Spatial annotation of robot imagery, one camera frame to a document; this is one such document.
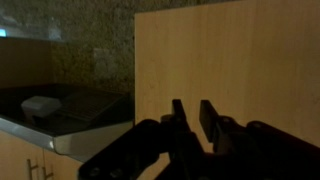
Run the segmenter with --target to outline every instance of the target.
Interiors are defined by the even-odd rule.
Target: wooden cabinet
[[[42,148],[2,131],[0,148],[0,179],[40,180],[38,170],[43,166]]]
[[[1,180],[76,180],[81,162],[0,131]]]
[[[53,173],[54,180],[76,180],[81,162],[67,156],[61,156],[51,151],[44,151],[46,176]]]
[[[245,0],[135,16],[136,120],[182,100],[206,151],[200,100],[320,146],[320,1]],[[161,161],[141,176],[153,179]]]

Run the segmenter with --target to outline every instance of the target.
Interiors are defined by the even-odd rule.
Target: granite wall
[[[0,28],[50,40],[57,82],[134,91],[134,13],[222,1],[0,0]]]

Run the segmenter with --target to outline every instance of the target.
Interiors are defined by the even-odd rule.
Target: kitchen counter
[[[69,117],[40,119],[35,124],[25,121],[20,105],[32,96],[58,98],[63,109],[70,97],[84,92],[103,93],[110,100],[107,109],[94,121]],[[61,84],[1,89],[0,130],[58,154],[86,161],[132,127],[131,104],[129,96],[125,94]]]

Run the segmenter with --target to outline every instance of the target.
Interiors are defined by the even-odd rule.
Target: cabinet handle
[[[28,175],[29,175],[29,180],[33,180],[32,178],[32,171],[37,169],[39,166],[36,164],[34,166],[31,165],[31,160],[27,159],[27,168],[28,168]]]
[[[42,173],[43,173],[44,180],[47,180],[47,179],[53,177],[53,172],[51,172],[50,174],[47,174],[47,170],[45,167],[42,167]]]

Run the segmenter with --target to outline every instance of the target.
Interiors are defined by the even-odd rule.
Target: wooden panel
[[[320,1],[247,0],[135,16],[136,120],[182,99],[206,151],[198,114],[209,99],[245,125],[261,120],[320,146]],[[141,179],[153,179],[167,160]]]
[[[44,150],[44,161],[47,174],[53,173],[53,180],[77,180],[81,162],[67,156]]]
[[[29,180],[27,159],[31,165],[38,165],[32,171],[32,180],[39,180],[40,167],[43,166],[42,148],[0,131],[0,179]]]
[[[0,38],[0,88],[53,82],[50,42]]]

